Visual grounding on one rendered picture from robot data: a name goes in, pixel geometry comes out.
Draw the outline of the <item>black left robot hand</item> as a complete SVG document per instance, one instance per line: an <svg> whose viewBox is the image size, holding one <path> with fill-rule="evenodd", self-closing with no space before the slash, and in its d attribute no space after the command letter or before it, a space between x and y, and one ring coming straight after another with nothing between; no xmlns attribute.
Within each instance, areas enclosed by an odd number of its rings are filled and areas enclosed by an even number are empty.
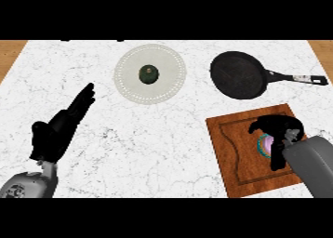
<svg viewBox="0 0 333 238"><path fill-rule="evenodd" d="M48 123L38 121L32 125L30 159L57 163L63 158L77 126L95 101L94 83L77 94L69 108L61 110Z"/></svg>

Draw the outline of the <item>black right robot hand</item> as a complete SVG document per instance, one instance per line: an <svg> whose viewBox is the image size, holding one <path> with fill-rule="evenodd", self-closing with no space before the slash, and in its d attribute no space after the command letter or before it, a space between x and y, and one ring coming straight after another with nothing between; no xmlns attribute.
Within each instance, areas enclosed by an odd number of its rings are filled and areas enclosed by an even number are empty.
<svg viewBox="0 0 333 238"><path fill-rule="evenodd" d="M303 139L303 123L296 117L271 114L261 116L258 121L250 124L249 133L253 133L258 129L274 138L271 170L277 171L286 167L284 148Z"/></svg>

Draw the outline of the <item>pink cupcake with teal wrapper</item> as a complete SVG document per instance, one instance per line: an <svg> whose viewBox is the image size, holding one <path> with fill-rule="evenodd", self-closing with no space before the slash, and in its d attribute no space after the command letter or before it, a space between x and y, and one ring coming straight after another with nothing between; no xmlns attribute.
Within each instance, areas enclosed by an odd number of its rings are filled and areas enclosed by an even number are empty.
<svg viewBox="0 0 333 238"><path fill-rule="evenodd" d="M262 134L258 139L258 152L265 158L271 158L271 145L274 138L268 134Z"/></svg>

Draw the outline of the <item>brown wooden cutting board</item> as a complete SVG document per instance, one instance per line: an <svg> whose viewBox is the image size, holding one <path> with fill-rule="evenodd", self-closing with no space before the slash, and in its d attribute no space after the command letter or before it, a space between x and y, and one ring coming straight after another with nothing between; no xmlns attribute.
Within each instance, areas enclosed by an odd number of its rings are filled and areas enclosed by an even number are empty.
<svg viewBox="0 0 333 238"><path fill-rule="evenodd" d="M206 119L207 131L230 198L246 197L302 183L290 165L271 170L271 160L258 151L262 130L249 133L250 124L268 114L293 116L287 104Z"/></svg>

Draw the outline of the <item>black frying pan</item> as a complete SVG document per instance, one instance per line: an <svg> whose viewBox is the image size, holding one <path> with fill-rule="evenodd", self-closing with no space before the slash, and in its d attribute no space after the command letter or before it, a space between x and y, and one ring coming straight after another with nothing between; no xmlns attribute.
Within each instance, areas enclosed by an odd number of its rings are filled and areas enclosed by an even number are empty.
<svg viewBox="0 0 333 238"><path fill-rule="evenodd" d="M323 75L290 75L265 68L259 60L240 51L227 51L210 63L210 79L219 91L233 99L256 99L270 83L280 81L327 86Z"/></svg>

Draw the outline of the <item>dark green avocado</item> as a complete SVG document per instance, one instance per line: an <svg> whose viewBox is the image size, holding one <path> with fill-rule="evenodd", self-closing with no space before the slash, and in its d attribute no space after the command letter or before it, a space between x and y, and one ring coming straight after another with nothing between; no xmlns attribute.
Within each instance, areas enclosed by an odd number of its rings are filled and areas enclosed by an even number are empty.
<svg viewBox="0 0 333 238"><path fill-rule="evenodd" d="M140 80L144 84L154 84L159 79L159 69L153 65L145 65L140 70Z"/></svg>

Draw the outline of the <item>white round plate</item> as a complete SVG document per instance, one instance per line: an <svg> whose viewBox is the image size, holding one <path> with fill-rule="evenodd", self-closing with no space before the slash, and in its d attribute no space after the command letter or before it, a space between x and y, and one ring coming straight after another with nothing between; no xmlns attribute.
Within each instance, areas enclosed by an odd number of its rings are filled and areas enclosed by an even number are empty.
<svg viewBox="0 0 333 238"><path fill-rule="evenodd" d="M114 84L123 97L144 105L168 101L187 79L187 65L179 53L168 46L135 47L114 68Z"/></svg>

